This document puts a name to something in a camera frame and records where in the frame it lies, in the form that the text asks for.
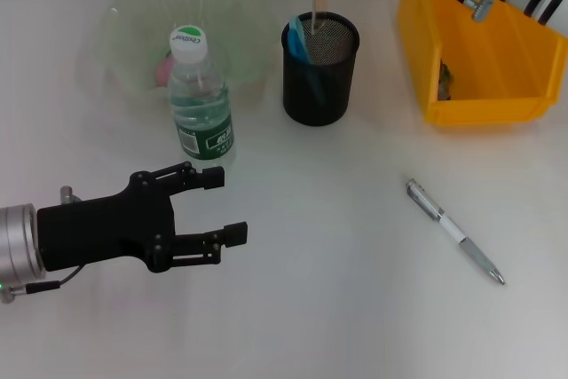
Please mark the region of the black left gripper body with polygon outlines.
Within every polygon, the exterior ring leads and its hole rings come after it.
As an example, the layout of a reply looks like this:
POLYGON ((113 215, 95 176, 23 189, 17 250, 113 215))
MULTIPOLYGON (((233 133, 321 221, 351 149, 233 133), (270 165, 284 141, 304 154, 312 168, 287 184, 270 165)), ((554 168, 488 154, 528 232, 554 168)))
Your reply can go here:
POLYGON ((170 269, 175 236, 170 194, 144 173, 112 196, 37 211, 38 248, 49 272, 135 257, 150 272, 170 269))

